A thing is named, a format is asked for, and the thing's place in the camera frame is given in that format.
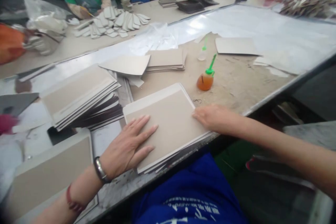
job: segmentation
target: glue bottle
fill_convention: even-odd
[[[217,54],[215,54],[212,58],[211,65],[208,69],[205,70],[205,73],[202,73],[201,76],[197,80],[197,87],[200,90],[207,91],[212,87],[212,84],[214,82],[214,74],[215,71],[212,69],[212,66],[215,62]]]

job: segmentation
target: orange fabric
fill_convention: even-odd
[[[0,24],[0,65],[16,60],[26,51],[22,47],[24,37],[22,32]]]

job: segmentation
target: work table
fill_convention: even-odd
[[[208,67],[209,57],[215,53],[215,48],[209,44],[208,48],[212,47],[212,49],[209,49],[208,59],[199,62],[196,57],[201,44],[194,43],[193,40],[209,32],[214,33],[209,35],[209,43],[213,43],[211,38],[214,39],[218,35],[222,37],[252,37],[261,50],[295,50],[298,58],[297,63],[304,64],[307,71],[331,57],[336,49],[336,31],[329,24],[283,17],[266,9],[239,5],[230,6],[210,13],[199,14],[167,26],[165,33],[168,36],[162,38],[161,42],[164,44],[173,39],[174,43],[188,50],[186,70],[144,75],[142,79],[145,83],[140,88],[131,87],[133,99],[139,99],[172,83],[181,82],[196,106],[220,103],[247,116],[303,76],[279,77],[273,75],[265,67],[253,65],[255,59],[253,56],[219,55],[214,64],[216,73],[212,89],[207,92],[200,91],[196,88],[196,80]],[[94,63],[131,53],[143,55],[152,46],[152,42],[148,38],[151,38],[150,33],[138,35],[128,41],[59,63],[55,68],[32,80],[32,92],[41,92]],[[14,83],[14,79],[2,80],[0,94],[14,93]],[[34,157],[34,155],[51,147],[46,132],[49,127],[49,124],[45,124],[29,132],[0,136],[0,144],[13,140],[21,141],[24,143],[24,156],[26,158],[28,156]],[[120,123],[115,122],[92,132],[94,156],[101,155],[120,130]],[[217,134],[214,133],[209,139],[199,143],[198,148],[216,136]],[[154,172],[141,176],[134,171],[122,174],[111,184],[104,185],[98,193],[99,205],[78,223],[94,222],[106,211],[111,210],[145,185],[153,182],[167,170],[168,168],[164,168],[157,174]]]

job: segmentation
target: right hand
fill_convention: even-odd
[[[239,131],[241,121],[244,119],[243,116],[217,104],[197,107],[192,116],[206,129],[232,136]]]
[[[81,9],[80,14],[82,15],[83,19],[91,18],[91,15],[89,14],[89,11],[86,8],[81,7],[80,9]]]
[[[114,179],[125,171],[137,167],[154,149],[154,146],[144,146],[138,149],[139,145],[158,128],[154,125],[149,130],[140,133],[149,118],[150,116],[146,115],[131,120],[101,155],[100,162],[109,179]]]

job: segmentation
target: left hand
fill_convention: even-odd
[[[148,131],[139,134],[149,118],[150,116],[146,115],[130,121],[100,157],[102,169],[109,179],[135,168],[154,149],[154,146],[145,146],[137,151],[138,146],[158,128],[154,125]]]

